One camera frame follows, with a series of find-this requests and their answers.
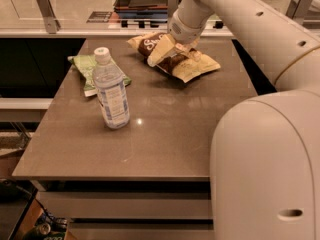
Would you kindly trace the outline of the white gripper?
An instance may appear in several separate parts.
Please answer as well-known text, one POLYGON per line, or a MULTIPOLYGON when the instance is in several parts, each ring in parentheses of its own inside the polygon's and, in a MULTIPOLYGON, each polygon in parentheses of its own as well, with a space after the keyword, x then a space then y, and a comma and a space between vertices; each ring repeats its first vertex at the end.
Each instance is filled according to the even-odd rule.
POLYGON ((182 45, 194 42, 200 35, 199 29, 185 25, 180 20, 178 14, 174 13, 168 22, 168 32, 170 34, 164 34, 148 56, 147 63, 149 66, 156 66, 168 57, 173 50, 173 60, 175 62, 181 62, 187 59, 198 62, 201 59, 201 52, 191 45, 182 45))

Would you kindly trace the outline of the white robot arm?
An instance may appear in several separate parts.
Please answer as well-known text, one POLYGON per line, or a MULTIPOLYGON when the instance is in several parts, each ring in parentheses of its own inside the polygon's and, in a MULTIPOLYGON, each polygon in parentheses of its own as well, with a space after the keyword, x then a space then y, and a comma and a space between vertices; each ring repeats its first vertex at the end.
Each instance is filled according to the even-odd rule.
POLYGON ((210 152, 214 240, 320 240, 318 36, 261 0, 182 0, 180 43, 217 15, 275 92, 231 108, 210 152))

